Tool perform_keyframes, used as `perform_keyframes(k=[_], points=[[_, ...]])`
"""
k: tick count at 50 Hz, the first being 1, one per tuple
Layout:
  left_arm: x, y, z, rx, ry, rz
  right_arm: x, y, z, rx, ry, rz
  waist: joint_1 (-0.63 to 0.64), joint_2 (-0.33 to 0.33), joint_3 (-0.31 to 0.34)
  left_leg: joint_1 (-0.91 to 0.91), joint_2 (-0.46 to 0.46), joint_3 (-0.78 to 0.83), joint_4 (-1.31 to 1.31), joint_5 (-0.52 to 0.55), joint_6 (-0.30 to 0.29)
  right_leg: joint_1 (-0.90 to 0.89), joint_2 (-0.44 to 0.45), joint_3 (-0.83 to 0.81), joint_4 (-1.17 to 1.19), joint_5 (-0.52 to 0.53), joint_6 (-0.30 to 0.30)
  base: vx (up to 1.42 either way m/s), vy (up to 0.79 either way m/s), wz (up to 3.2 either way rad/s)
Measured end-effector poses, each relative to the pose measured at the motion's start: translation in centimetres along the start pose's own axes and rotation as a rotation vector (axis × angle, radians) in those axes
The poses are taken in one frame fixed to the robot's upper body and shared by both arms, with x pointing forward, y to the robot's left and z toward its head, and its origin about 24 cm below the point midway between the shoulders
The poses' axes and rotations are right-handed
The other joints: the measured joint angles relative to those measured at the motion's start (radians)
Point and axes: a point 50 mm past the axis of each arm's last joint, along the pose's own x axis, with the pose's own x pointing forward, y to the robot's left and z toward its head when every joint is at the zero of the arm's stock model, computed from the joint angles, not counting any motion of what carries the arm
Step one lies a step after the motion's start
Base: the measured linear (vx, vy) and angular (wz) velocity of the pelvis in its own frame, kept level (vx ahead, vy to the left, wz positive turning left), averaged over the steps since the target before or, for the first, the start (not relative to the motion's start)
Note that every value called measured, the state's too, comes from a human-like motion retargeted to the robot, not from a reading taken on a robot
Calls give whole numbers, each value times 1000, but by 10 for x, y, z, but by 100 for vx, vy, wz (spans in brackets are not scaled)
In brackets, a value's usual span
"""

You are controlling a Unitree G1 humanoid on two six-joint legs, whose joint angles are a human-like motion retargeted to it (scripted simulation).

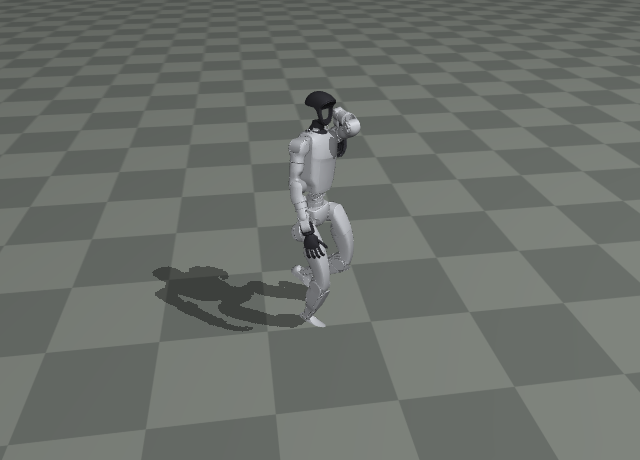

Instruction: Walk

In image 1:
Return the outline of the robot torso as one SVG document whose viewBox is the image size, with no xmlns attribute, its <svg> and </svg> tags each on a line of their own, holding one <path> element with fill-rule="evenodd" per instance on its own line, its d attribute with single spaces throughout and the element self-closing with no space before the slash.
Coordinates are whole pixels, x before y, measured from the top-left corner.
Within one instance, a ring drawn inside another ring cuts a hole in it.
<svg viewBox="0 0 640 460">
<path fill-rule="evenodd" d="M 328 125 L 327 125 L 328 126 Z M 329 202 L 324 200 L 325 191 L 331 188 L 338 150 L 338 138 L 335 132 L 324 127 L 326 134 L 318 134 L 318 128 L 307 129 L 298 137 L 310 138 L 310 149 L 305 156 L 304 170 L 300 179 L 303 180 L 309 192 L 307 198 L 307 211 L 310 213 L 310 221 L 315 226 L 324 223 L 329 216 Z M 308 132 L 308 130 L 310 132 Z"/>
</svg>

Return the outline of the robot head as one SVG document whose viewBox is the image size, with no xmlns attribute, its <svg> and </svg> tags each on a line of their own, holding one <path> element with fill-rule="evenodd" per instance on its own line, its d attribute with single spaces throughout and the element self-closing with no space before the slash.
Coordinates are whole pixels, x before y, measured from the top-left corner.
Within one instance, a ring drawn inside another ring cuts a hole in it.
<svg viewBox="0 0 640 460">
<path fill-rule="evenodd" d="M 336 99 L 330 94 L 323 91 L 315 91 L 309 94 L 305 100 L 305 105 L 314 107 L 317 111 L 318 119 L 312 120 L 311 126 L 308 128 L 312 130 L 313 128 L 320 129 L 319 131 L 312 131 L 318 134 L 326 134 L 327 130 L 324 129 L 324 126 L 327 126 L 332 119 L 333 106 L 336 103 Z M 328 109 L 328 118 L 323 119 L 322 110 Z M 306 130 L 307 131 L 307 130 Z M 310 132 L 308 130 L 308 132 Z"/>
</svg>

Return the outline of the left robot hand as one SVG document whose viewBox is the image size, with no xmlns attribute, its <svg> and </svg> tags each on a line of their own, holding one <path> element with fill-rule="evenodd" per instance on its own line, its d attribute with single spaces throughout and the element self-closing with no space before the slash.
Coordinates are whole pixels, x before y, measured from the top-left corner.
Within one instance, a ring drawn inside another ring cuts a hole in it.
<svg viewBox="0 0 640 460">
<path fill-rule="evenodd" d="M 343 125 L 341 125 L 340 122 L 339 122 L 339 126 L 343 126 Z M 345 153 L 346 148 L 347 148 L 347 139 L 344 139 L 344 140 L 342 140 L 342 142 L 338 143 L 337 153 L 338 152 L 339 153 L 337 154 L 337 157 L 341 157 Z"/>
</svg>

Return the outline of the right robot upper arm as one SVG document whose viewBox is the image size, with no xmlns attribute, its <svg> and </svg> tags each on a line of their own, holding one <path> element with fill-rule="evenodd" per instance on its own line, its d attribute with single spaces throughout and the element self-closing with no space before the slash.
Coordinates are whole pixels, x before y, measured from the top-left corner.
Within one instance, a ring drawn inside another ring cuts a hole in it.
<svg viewBox="0 0 640 460">
<path fill-rule="evenodd" d="M 302 193 L 307 189 L 306 183 L 300 179 L 304 170 L 305 156 L 310 149 L 310 138 L 301 136 L 291 140 L 289 144 L 290 167 L 289 167 L 289 189 L 290 185 L 297 181 L 302 185 Z"/>
</svg>

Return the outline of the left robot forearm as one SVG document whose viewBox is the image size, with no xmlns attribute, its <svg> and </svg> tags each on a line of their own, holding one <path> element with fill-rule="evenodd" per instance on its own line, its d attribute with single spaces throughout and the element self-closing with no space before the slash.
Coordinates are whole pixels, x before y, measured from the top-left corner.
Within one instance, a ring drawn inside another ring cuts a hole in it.
<svg viewBox="0 0 640 460">
<path fill-rule="evenodd" d="M 333 124 L 336 127 L 339 127 L 339 122 L 341 125 L 343 125 L 344 121 L 356 118 L 355 115 L 353 115 L 350 112 L 346 112 L 344 109 L 342 109 L 342 107 L 337 107 L 333 109 L 332 116 L 333 116 Z"/>
</svg>

